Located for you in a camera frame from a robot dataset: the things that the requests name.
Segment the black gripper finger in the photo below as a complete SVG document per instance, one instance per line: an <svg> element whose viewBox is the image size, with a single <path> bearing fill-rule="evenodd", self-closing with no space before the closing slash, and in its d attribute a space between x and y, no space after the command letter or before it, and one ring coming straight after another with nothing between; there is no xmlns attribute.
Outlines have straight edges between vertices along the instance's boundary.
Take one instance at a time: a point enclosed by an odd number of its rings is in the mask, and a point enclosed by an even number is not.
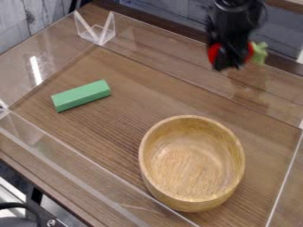
<svg viewBox="0 0 303 227"><path fill-rule="evenodd" d="M249 55L248 48L231 48L229 50L229 66L231 68L239 69L247 62Z"/></svg>
<svg viewBox="0 0 303 227"><path fill-rule="evenodd" d="M232 67L231 54L228 49L220 44L213 45L213 69L223 71Z"/></svg>

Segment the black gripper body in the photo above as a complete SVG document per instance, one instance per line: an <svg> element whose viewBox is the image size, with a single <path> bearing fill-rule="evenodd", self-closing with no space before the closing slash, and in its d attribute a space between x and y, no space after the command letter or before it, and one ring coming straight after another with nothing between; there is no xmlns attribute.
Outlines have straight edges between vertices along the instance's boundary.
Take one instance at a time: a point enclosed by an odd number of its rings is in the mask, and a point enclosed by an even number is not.
<svg viewBox="0 0 303 227"><path fill-rule="evenodd" d="M211 5L205 31L208 52L248 52L248 36L261 26L264 5Z"/></svg>

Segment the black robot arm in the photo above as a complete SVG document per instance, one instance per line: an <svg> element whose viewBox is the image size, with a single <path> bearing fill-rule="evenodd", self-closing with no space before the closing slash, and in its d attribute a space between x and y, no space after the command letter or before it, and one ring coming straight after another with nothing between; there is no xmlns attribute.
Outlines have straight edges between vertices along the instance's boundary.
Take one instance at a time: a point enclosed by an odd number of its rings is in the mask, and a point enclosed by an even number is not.
<svg viewBox="0 0 303 227"><path fill-rule="evenodd" d="M207 57L217 72L264 59L267 45L251 40L267 22L264 0L212 0L205 17Z"/></svg>

